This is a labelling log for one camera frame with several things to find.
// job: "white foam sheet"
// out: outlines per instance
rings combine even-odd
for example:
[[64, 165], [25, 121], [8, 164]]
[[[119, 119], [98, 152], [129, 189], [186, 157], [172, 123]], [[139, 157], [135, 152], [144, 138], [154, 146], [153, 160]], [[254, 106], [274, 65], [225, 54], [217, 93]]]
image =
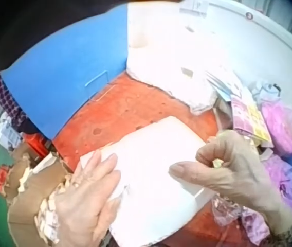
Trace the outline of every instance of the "white foam sheet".
[[[175, 117], [139, 129], [102, 150], [102, 160], [118, 155], [122, 178], [111, 198], [122, 203], [111, 233], [120, 247], [155, 244], [183, 227], [211, 199], [210, 189], [174, 179], [170, 165], [194, 161], [205, 143]], [[80, 158], [85, 167], [92, 156]]]

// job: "finger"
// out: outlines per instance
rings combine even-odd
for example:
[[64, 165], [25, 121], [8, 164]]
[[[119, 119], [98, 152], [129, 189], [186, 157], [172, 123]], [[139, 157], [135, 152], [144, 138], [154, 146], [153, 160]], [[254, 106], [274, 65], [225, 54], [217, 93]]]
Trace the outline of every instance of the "finger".
[[72, 175], [72, 178], [70, 180], [71, 184], [75, 182], [75, 180], [78, 176], [80, 176], [82, 170], [83, 170], [83, 168], [82, 168], [81, 162], [78, 162], [78, 165], [76, 166], [76, 169], [75, 169], [75, 171]]
[[99, 214], [120, 182], [120, 179], [121, 172], [116, 170], [105, 175], [101, 180], [94, 183], [87, 181], [79, 186], [79, 190], [85, 196], [85, 200], [90, 202], [90, 212], [93, 212], [94, 215]]
[[216, 139], [215, 136], [209, 136], [209, 138], [207, 139], [207, 142], [210, 143], [210, 142], [212, 142], [215, 139]]
[[222, 192], [232, 183], [232, 172], [228, 168], [210, 168], [199, 162], [179, 162], [170, 166], [169, 173], [193, 184], [199, 184]]
[[212, 167], [212, 161], [215, 159], [227, 162], [232, 155], [234, 142], [228, 142], [224, 136], [218, 136], [205, 144], [196, 152], [196, 160], [202, 164]]
[[86, 166], [79, 175], [75, 178], [75, 183], [81, 184], [84, 178], [90, 177], [93, 170], [99, 165], [101, 161], [101, 152], [100, 150], [95, 150], [91, 158], [88, 160]]
[[102, 179], [105, 175], [111, 173], [114, 170], [116, 164], [117, 155], [113, 153], [107, 159], [102, 161], [96, 168], [94, 168], [90, 176], [85, 176], [84, 181], [96, 182]]
[[105, 236], [109, 226], [113, 223], [113, 221], [116, 218], [120, 204], [121, 197], [117, 197], [107, 202], [103, 209], [101, 210], [97, 226], [94, 230], [94, 237], [97, 240], [100, 241]]

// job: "fingernail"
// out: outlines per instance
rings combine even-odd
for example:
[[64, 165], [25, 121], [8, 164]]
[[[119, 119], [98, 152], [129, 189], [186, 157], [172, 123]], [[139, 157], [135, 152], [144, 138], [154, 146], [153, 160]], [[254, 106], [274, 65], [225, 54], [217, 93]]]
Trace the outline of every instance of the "fingernail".
[[96, 154], [97, 154], [98, 152], [99, 152], [99, 149], [96, 149], [96, 150], [93, 152], [93, 154], [92, 154], [91, 158], [95, 157], [95, 156], [96, 156]]
[[111, 201], [111, 209], [112, 210], [117, 210], [119, 208], [119, 206], [121, 205], [121, 201], [122, 201], [122, 196], [119, 196], [117, 198], [114, 198]]
[[113, 158], [115, 158], [115, 157], [116, 157], [116, 154], [115, 154], [115, 153], [112, 153], [110, 156], [108, 156], [107, 159], [111, 160], [111, 159], [113, 159]]
[[175, 176], [179, 176], [184, 173], [184, 170], [184, 167], [181, 164], [177, 163], [170, 166], [169, 173]]

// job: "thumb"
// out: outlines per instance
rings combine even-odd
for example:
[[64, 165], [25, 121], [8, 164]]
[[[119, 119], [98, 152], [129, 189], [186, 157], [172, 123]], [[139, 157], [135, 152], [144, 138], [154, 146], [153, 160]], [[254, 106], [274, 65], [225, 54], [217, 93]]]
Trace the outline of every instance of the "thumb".
[[169, 173], [217, 192], [220, 192], [232, 177], [232, 172], [228, 168], [210, 168], [199, 162], [178, 162], [170, 166]]
[[100, 212], [98, 223], [94, 230], [94, 238], [99, 240], [99, 242], [105, 236], [109, 226], [115, 220], [120, 204], [121, 196], [107, 202]]

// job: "clear plastic bag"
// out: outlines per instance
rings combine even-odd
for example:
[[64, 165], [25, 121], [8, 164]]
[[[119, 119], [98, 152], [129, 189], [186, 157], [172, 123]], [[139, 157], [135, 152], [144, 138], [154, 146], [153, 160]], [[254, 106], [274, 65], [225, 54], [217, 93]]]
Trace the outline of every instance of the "clear plastic bag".
[[282, 101], [264, 102], [262, 114], [280, 156], [292, 154], [292, 108]]
[[242, 207], [230, 201], [228, 198], [222, 198], [215, 195], [212, 200], [212, 212], [214, 221], [219, 226], [225, 226], [236, 220], [242, 212]]

